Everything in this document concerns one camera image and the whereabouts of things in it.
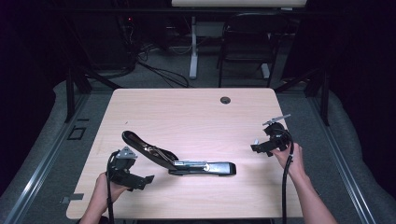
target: table leg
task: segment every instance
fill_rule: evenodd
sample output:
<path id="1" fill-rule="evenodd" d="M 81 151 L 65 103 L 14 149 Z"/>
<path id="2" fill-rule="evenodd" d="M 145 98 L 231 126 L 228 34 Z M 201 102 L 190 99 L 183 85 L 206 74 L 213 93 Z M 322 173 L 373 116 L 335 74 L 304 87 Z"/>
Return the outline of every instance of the table leg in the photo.
<path id="1" fill-rule="evenodd" d="M 198 54 L 197 54 L 197 34 L 195 17 L 191 20 L 191 65 L 190 65 L 190 79 L 197 78 Z"/>

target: wooden surface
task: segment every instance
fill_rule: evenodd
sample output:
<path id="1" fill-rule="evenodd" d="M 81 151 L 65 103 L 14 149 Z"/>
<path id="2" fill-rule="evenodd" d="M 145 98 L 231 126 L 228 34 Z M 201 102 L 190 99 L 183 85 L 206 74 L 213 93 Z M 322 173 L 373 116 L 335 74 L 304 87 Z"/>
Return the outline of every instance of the wooden surface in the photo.
<path id="1" fill-rule="evenodd" d="M 172 0 L 173 7 L 305 7 L 306 0 Z"/>
<path id="2" fill-rule="evenodd" d="M 223 96 L 231 102 L 220 102 Z M 114 203 L 117 218 L 261 218 L 281 217 L 283 169 L 275 157 L 253 152 L 250 145 L 268 140 L 262 124 L 282 116 L 271 89 L 133 89 L 116 90 L 81 174 L 69 218 L 82 217 L 96 177 L 113 151 L 126 144 L 123 131 L 175 153 L 180 160 L 230 161 L 236 175 L 173 176 L 131 148 L 138 158 L 132 174 L 155 175 L 144 190 L 125 191 Z M 290 179 L 288 217 L 301 217 Z"/>

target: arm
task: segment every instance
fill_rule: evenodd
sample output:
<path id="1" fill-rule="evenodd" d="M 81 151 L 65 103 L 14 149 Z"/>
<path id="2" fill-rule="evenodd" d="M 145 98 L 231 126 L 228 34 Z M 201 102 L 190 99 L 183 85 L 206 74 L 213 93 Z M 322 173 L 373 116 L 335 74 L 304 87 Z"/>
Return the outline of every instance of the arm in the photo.
<path id="1" fill-rule="evenodd" d="M 290 154 L 290 146 L 284 150 L 272 150 L 280 165 L 285 168 L 286 160 Z M 294 144 L 293 162 L 290 164 L 289 175 L 297 190 L 300 205 L 303 210 L 304 222 L 310 223 L 337 223 L 329 209 L 319 198 L 312 186 L 309 176 L 306 175 L 303 163 L 303 149 Z"/>
<path id="2" fill-rule="evenodd" d="M 111 199 L 115 202 L 127 187 L 110 182 Z M 105 173 L 99 174 L 87 210 L 79 221 L 80 224 L 97 224 L 107 210 L 107 182 Z"/>

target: stapler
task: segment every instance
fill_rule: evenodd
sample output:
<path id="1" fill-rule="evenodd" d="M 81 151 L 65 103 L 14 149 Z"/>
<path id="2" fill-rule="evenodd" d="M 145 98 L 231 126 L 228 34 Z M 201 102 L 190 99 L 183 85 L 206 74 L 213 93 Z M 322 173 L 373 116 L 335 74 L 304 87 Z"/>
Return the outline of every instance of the stapler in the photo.
<path id="1" fill-rule="evenodd" d="M 122 139 L 130 147 L 168 169 L 170 175 L 236 175 L 236 166 L 232 162 L 180 161 L 171 151 L 155 147 L 131 131 L 123 132 Z"/>

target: silver metal part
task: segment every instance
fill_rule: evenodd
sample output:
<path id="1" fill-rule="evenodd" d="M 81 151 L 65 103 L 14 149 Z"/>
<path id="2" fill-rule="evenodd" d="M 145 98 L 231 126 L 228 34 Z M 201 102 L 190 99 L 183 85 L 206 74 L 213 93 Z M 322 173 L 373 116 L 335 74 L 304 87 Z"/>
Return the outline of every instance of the silver metal part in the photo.
<path id="1" fill-rule="evenodd" d="M 154 150 L 156 151 L 164 160 L 169 161 L 169 162 L 173 162 L 171 159 L 169 159 L 167 156 L 165 156 L 165 154 L 163 154 L 161 152 L 161 150 L 157 147 L 145 147 L 146 151 L 150 151 L 150 150 Z"/>
<path id="2" fill-rule="evenodd" d="M 277 122 L 280 119 L 285 119 L 285 118 L 290 117 L 290 116 L 291 116 L 291 114 L 288 114 L 288 115 L 285 115 L 285 116 L 281 116 L 281 117 L 277 117 L 277 118 L 274 118 L 274 119 L 270 119 L 267 122 L 265 122 L 263 125 L 267 125 L 267 124 L 270 125 L 270 124 L 273 124 L 273 123 Z"/>
<path id="3" fill-rule="evenodd" d="M 137 159 L 137 155 L 128 147 L 124 147 L 116 156 L 117 159 Z"/>
<path id="4" fill-rule="evenodd" d="M 175 166 L 206 167 L 207 161 L 174 161 Z"/>

